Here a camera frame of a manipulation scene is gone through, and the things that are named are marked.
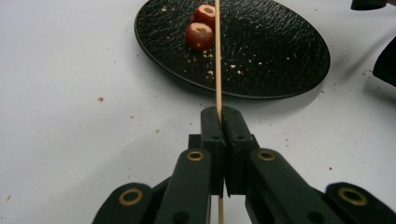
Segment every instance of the white table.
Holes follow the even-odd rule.
[[[0,3],[0,223],[90,223],[115,188],[172,174],[200,132],[214,94],[175,81],[139,48],[145,2]],[[396,88],[371,72],[396,36],[396,7],[278,2],[323,36],[329,74],[293,98],[224,104],[312,187],[349,182],[396,210]],[[249,223],[243,201],[225,200],[226,223]],[[212,223],[216,210],[214,200]]]

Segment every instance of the round black plate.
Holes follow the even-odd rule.
[[[214,47],[198,52],[184,41],[190,16],[202,3],[150,0],[138,12],[134,30],[143,51],[167,73],[214,91]],[[268,0],[222,1],[220,12],[224,94],[286,98],[313,89],[326,77],[326,43],[295,12]]]

